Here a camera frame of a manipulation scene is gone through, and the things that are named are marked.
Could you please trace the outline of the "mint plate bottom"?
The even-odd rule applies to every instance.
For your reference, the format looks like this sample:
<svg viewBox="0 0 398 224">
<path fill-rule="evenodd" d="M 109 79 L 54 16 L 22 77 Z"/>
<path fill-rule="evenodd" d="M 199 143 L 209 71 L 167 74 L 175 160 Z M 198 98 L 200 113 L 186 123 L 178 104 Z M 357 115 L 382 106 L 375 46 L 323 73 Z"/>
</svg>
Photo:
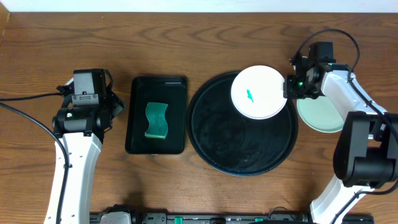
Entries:
<svg viewBox="0 0 398 224">
<path fill-rule="evenodd" d="M 337 133 L 343 129 L 344 121 L 333 103 L 325 96 L 317 99 L 297 100 L 297 111 L 302 121 L 322 133 Z"/>
</svg>

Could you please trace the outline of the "white plate top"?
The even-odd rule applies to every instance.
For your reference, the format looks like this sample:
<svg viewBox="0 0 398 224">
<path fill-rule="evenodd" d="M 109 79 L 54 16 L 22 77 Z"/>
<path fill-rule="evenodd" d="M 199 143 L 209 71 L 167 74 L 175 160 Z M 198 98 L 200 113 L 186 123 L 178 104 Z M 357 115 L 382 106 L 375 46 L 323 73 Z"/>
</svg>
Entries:
<svg viewBox="0 0 398 224">
<path fill-rule="evenodd" d="M 231 99 L 245 117 L 268 119 L 279 113 L 287 102 L 283 86 L 284 78 L 276 69 L 255 65 L 239 72 L 233 80 Z"/>
</svg>

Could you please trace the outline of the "green scrubbing sponge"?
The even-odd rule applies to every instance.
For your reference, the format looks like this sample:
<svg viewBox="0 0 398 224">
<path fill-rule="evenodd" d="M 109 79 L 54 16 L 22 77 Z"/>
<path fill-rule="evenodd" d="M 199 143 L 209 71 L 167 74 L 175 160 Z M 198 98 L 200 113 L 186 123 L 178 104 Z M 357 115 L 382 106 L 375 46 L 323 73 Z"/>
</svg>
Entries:
<svg viewBox="0 0 398 224">
<path fill-rule="evenodd" d="M 146 138 L 165 139 L 167 137 L 169 126 L 165 118 L 168 104 L 148 102 L 146 106 L 146 118 L 148 128 L 144 133 Z"/>
</svg>

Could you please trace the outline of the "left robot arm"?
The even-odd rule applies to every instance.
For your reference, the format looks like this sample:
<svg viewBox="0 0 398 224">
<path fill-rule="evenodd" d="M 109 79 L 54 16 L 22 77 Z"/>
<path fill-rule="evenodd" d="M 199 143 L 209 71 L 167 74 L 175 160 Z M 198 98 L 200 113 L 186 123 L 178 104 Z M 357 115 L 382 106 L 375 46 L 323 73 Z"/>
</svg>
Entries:
<svg viewBox="0 0 398 224">
<path fill-rule="evenodd" d="M 64 99 L 53 118 L 56 163 L 45 223 L 89 223 L 95 166 L 105 132 L 111 124 L 100 124 L 118 115 L 125 104 L 112 91 L 98 105 L 79 105 L 74 100 L 98 100 L 99 94 Z"/>
</svg>

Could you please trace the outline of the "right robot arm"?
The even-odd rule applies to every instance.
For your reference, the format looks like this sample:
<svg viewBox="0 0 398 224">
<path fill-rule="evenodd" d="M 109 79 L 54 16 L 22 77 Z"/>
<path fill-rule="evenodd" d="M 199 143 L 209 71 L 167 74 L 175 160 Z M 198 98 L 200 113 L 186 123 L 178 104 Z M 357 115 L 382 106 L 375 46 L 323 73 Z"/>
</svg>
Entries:
<svg viewBox="0 0 398 224">
<path fill-rule="evenodd" d="M 332 56 L 290 59 L 295 75 L 285 79 L 284 97 L 324 96 L 345 122 L 333 155 L 334 176 L 310 204 L 314 223 L 341 223 L 365 195 L 397 189 L 397 115 L 388 113 L 363 90 L 347 64 Z"/>
</svg>

